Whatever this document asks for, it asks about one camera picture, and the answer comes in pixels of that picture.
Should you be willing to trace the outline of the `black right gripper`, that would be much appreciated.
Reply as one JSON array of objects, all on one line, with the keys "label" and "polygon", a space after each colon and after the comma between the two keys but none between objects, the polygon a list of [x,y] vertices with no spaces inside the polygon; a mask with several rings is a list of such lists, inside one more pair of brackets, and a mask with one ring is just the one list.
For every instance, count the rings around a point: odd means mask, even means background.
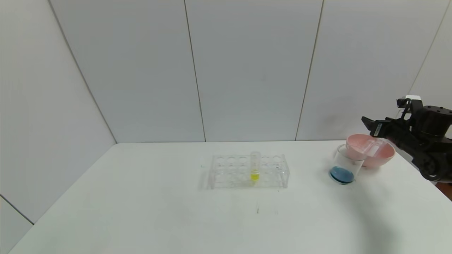
[{"label": "black right gripper", "polygon": [[371,120],[368,117],[361,117],[361,121],[370,135],[387,139],[391,142],[402,142],[408,137],[408,125],[406,120],[401,118],[392,119],[387,117],[384,120]]}]

